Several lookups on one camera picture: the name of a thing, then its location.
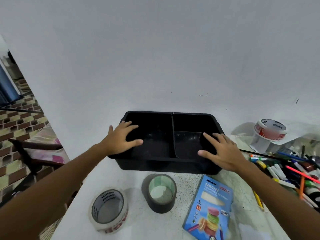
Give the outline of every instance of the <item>hand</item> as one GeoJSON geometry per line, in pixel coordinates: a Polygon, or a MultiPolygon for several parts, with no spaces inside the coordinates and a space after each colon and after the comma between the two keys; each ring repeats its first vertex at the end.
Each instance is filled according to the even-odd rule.
{"type": "Polygon", "coordinates": [[[217,155],[200,150],[198,151],[199,156],[208,158],[219,167],[232,172],[237,172],[240,167],[248,163],[236,143],[231,141],[227,136],[214,133],[213,135],[219,140],[217,141],[207,133],[203,133],[203,135],[215,147],[217,155]]]}
{"type": "Polygon", "coordinates": [[[115,130],[112,125],[109,126],[108,135],[98,144],[105,156],[119,154],[143,144],[143,140],[126,141],[127,135],[139,127],[131,123],[122,121],[115,130]]]}

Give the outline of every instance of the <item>yellow pencil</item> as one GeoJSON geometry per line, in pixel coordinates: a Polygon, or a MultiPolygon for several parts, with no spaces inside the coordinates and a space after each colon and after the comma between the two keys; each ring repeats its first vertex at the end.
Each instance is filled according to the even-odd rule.
{"type": "Polygon", "coordinates": [[[261,207],[261,208],[264,210],[264,207],[263,207],[263,205],[262,205],[262,203],[261,203],[261,201],[260,201],[259,196],[257,195],[256,192],[253,192],[253,193],[254,193],[254,197],[255,197],[256,200],[257,200],[258,206],[261,207]]]}

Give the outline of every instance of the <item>stack of macarons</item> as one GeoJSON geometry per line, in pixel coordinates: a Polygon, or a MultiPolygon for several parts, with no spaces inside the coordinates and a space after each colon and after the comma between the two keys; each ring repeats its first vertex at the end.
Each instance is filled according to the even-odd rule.
{"type": "Polygon", "coordinates": [[[216,231],[219,229],[219,210],[216,208],[208,208],[207,224],[204,232],[209,236],[216,236],[216,231]]]}

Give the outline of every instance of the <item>forearm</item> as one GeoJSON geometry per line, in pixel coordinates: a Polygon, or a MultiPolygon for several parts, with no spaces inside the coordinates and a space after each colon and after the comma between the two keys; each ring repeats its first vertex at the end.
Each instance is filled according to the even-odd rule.
{"type": "Polygon", "coordinates": [[[94,145],[13,198],[0,209],[0,239],[35,239],[104,157],[94,145]]]}
{"type": "Polygon", "coordinates": [[[262,198],[290,239],[316,239],[320,215],[248,162],[237,171],[262,198]]]}

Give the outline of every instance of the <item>speckled table surface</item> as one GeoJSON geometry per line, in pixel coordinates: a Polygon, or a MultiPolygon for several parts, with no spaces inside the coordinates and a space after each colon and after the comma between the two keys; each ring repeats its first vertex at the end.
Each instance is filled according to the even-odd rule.
{"type": "MultiPolygon", "coordinates": [[[[105,158],[86,178],[52,239],[195,239],[183,230],[182,225],[202,175],[166,173],[177,184],[177,198],[171,211],[157,214],[150,209],[141,191],[143,180],[152,173],[121,170],[115,160],[105,158]],[[88,209],[93,197],[109,186],[125,191],[129,213],[122,229],[106,236],[94,229],[88,218],[88,209]]],[[[272,214],[259,209],[252,189],[237,174],[222,170],[212,177],[234,190],[232,210],[235,221],[230,223],[228,239],[240,239],[236,228],[239,223],[267,232],[273,239],[289,239],[272,214]]]]}

